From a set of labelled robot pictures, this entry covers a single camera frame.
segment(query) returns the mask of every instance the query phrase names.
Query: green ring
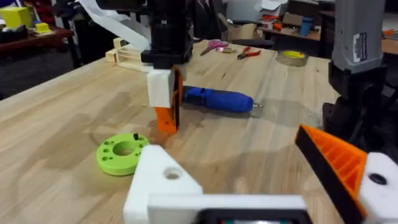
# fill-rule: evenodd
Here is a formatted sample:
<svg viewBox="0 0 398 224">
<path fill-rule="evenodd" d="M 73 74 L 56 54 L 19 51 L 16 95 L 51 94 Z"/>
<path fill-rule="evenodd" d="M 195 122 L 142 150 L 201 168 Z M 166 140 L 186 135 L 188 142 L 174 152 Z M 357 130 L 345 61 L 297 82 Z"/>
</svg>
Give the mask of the green ring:
<svg viewBox="0 0 398 224">
<path fill-rule="evenodd" d="M 97 163 L 111 175 L 130 175 L 136 171 L 142 148 L 149 144 L 140 134 L 118 134 L 102 142 L 97 148 Z"/>
</svg>

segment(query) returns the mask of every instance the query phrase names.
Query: blue screwdriver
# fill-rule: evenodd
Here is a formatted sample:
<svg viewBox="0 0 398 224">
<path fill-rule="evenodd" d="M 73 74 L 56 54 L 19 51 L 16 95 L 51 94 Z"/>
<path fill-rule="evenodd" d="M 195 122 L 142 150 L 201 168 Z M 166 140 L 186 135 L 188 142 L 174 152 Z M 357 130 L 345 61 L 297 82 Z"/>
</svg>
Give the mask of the blue screwdriver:
<svg viewBox="0 0 398 224">
<path fill-rule="evenodd" d="M 262 107 L 253 98 L 232 91 L 213 90 L 193 86 L 184 86 L 182 101 L 209 109 L 234 113 L 247 113 L 254 107 Z"/>
</svg>

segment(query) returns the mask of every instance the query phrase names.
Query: yellow tape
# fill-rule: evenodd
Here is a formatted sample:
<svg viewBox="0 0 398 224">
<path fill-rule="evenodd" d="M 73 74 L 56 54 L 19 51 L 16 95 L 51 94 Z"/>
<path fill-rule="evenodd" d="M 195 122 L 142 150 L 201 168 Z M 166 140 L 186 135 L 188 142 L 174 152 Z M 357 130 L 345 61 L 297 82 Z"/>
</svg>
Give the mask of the yellow tape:
<svg viewBox="0 0 398 224">
<path fill-rule="evenodd" d="M 283 65 L 302 67 L 307 64 L 308 56 L 294 50 L 283 50 L 278 52 L 276 61 Z"/>
</svg>

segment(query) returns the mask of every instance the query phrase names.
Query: hole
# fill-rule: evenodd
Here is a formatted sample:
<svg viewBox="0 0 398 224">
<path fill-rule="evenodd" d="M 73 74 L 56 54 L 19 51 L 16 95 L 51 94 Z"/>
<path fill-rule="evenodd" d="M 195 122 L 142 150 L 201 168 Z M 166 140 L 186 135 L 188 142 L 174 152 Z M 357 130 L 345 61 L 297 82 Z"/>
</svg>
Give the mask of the hole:
<svg viewBox="0 0 398 224">
<path fill-rule="evenodd" d="M 134 148 L 135 145 L 133 142 L 123 141 L 114 145 L 113 153 L 115 153 L 118 156 L 128 156 L 132 154 Z"/>
<path fill-rule="evenodd" d="M 177 180 L 177 179 L 179 179 L 181 177 L 181 175 L 182 175 L 181 169 L 174 168 L 174 167 L 167 168 L 164 171 L 164 176 L 168 180 Z"/>
<path fill-rule="evenodd" d="M 369 174 L 369 179 L 371 179 L 373 182 L 379 184 L 379 185 L 387 185 L 387 180 L 380 174 Z"/>
</svg>

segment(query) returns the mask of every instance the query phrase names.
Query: label sticker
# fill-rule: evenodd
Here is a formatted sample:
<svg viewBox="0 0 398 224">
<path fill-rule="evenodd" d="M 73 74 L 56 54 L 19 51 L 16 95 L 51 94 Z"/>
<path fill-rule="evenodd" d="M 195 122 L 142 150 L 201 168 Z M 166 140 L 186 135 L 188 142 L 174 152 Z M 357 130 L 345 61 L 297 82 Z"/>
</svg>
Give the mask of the label sticker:
<svg viewBox="0 0 398 224">
<path fill-rule="evenodd" d="M 368 50 L 367 50 L 367 33 L 360 33 L 354 35 L 354 62 L 362 62 L 368 59 Z"/>
</svg>

